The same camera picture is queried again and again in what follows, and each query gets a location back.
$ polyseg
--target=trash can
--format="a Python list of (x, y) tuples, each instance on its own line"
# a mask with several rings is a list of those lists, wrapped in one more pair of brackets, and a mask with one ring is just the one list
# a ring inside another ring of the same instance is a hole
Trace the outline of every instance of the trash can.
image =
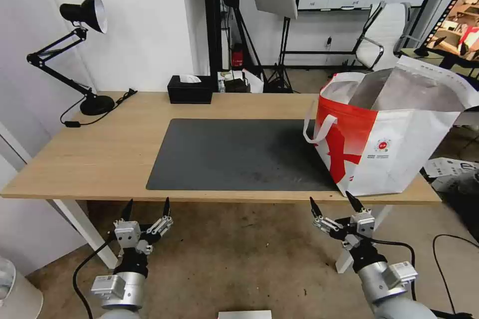
[(20, 274), (13, 263), (0, 257), (0, 318), (36, 319), (43, 294)]

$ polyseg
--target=chair armrest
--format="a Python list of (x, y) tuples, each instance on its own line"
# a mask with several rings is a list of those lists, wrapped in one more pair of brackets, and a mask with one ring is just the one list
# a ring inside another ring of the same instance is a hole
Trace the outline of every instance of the chair armrest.
[(368, 38), (368, 37), (366, 37), (366, 36), (362, 36), (362, 39), (363, 39), (363, 40), (366, 40), (366, 41), (368, 41), (368, 42), (370, 42), (370, 43), (372, 43), (372, 44), (374, 44), (374, 45), (376, 45), (376, 46), (379, 47), (378, 57), (376, 57), (376, 60), (374, 60), (374, 63), (371, 65), (371, 67), (369, 67), (369, 69), (372, 70), (372, 69), (374, 68), (374, 66), (376, 66), (376, 64), (378, 63), (378, 61), (381, 59), (381, 56), (383, 56), (383, 54), (384, 54), (384, 46), (381, 45), (380, 43), (378, 43), (377, 41), (374, 41), (373, 39), (370, 39), (370, 38)]
[(407, 37), (407, 38), (410, 38), (411, 40), (414, 40), (415, 42), (417, 43), (420, 43), (421, 42), (421, 39), (418, 39), (417, 37), (412, 37), (410, 35), (402, 35), (399, 39), (402, 39), (404, 37)]

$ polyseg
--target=shopping bag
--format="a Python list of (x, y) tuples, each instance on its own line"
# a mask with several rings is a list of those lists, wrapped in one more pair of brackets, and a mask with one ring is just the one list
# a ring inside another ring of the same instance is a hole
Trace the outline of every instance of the shopping bag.
[(317, 103), (313, 138), (312, 107), (304, 138), (343, 195), (372, 195), (404, 191), (479, 95), (449, 70), (402, 57), (394, 69), (336, 74)]

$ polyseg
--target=screen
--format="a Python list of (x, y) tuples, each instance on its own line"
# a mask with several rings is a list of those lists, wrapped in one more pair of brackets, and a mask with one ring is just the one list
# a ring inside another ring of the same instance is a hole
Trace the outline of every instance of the screen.
[(479, 0), (452, 0), (424, 45), (439, 54), (479, 61)]

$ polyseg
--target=lamp shade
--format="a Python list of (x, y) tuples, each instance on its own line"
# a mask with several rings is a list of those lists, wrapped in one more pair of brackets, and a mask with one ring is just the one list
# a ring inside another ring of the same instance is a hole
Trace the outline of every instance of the lamp shade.
[(81, 5), (64, 3), (60, 5), (60, 14), (65, 20), (84, 22), (98, 32), (106, 33), (108, 28), (101, 0), (85, 0)]

